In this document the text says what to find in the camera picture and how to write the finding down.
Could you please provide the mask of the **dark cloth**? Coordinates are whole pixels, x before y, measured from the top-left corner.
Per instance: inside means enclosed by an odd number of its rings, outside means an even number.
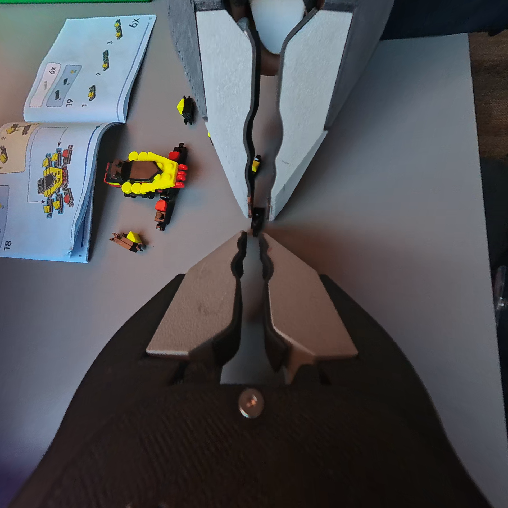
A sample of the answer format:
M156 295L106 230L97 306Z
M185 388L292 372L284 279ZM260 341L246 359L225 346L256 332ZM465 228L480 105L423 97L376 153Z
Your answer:
M395 40L507 29L507 1L394 1L380 37Z

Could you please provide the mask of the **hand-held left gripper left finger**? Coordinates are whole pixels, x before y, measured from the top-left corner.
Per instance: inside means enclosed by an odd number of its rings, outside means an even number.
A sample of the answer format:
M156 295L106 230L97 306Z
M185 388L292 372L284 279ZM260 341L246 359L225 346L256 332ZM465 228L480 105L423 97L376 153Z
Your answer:
M232 359L240 344L240 278L247 233L240 231L184 276L146 353L172 359Z

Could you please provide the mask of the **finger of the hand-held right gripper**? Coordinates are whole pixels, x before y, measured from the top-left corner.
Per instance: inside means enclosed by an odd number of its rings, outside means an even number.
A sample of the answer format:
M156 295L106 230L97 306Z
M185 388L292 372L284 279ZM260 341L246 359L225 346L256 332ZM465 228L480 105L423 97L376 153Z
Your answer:
M269 220L288 202L368 64L394 1L323 1L283 42L277 107L282 141L275 157Z
M261 57L248 1L169 1L169 22L197 111L233 195L250 218Z

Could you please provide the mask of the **clear plastic bag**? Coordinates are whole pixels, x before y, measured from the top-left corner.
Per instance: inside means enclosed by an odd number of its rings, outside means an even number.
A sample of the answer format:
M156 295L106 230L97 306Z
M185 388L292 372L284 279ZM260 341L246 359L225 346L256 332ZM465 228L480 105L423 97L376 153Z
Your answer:
M496 270L492 282L493 308L496 328L499 327L499 321L502 313L507 310L507 296L505 296L506 288L507 266L502 265Z

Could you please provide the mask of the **yellow black lego spider model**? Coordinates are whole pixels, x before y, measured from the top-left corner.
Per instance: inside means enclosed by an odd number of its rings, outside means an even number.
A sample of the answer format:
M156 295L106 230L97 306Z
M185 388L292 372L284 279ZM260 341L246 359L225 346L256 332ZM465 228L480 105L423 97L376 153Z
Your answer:
M164 231L171 221L176 199L187 179L188 150L179 143L167 157L150 151L132 151L126 160L106 166L105 184L118 188L126 198L156 199L156 229Z

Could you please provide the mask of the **brown yellow lego piece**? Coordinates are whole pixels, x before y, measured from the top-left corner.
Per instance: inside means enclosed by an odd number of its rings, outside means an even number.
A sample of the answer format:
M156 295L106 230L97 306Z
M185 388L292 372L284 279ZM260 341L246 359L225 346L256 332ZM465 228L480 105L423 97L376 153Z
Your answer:
M113 236L109 238L109 240L131 252L143 252L145 247L139 234L133 231L130 231L127 234L113 233Z

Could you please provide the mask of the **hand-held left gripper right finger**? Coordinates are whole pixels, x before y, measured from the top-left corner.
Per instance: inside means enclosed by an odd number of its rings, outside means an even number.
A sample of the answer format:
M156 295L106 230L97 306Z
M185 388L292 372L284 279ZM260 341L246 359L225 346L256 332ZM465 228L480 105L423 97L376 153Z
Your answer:
M330 384L328 361L358 355L321 277L266 233L258 237L263 275L264 346L286 384Z

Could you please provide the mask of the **lego instruction booklet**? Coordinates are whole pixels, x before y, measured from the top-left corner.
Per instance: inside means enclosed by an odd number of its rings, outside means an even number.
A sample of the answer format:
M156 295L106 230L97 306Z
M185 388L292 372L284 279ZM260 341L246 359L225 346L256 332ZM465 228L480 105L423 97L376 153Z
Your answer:
M1 257L88 261L97 153L125 124L155 14L67 19L1 126Z

